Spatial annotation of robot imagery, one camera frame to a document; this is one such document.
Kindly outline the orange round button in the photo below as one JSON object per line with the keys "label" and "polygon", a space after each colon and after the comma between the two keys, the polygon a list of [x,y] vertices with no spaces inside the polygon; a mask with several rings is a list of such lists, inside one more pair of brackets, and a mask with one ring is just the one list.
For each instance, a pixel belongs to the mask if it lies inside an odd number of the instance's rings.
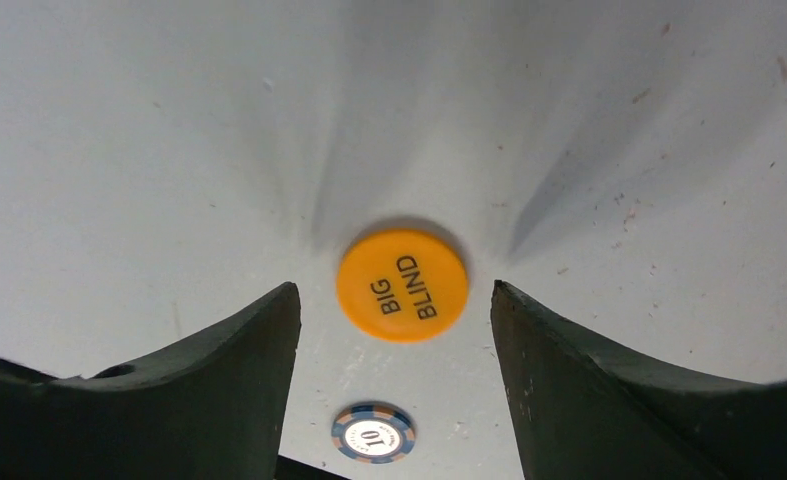
{"label": "orange round button", "polygon": [[335,290],[348,320],[381,340],[432,339],[462,315],[469,276],[455,248],[418,229],[366,235],[342,257]]}

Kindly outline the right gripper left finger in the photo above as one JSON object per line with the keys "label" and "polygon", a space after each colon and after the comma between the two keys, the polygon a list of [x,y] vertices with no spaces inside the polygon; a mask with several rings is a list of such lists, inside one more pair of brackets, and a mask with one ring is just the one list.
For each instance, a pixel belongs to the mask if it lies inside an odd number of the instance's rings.
{"label": "right gripper left finger", "polygon": [[286,282],[91,378],[0,358],[0,479],[271,479],[300,329]]}

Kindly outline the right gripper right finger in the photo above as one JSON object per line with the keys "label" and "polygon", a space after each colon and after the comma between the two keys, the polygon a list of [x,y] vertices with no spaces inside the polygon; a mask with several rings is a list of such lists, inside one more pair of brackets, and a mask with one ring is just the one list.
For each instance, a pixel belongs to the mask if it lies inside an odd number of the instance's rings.
{"label": "right gripper right finger", "polygon": [[491,326],[528,479],[787,479],[787,380],[655,359],[496,281]]}

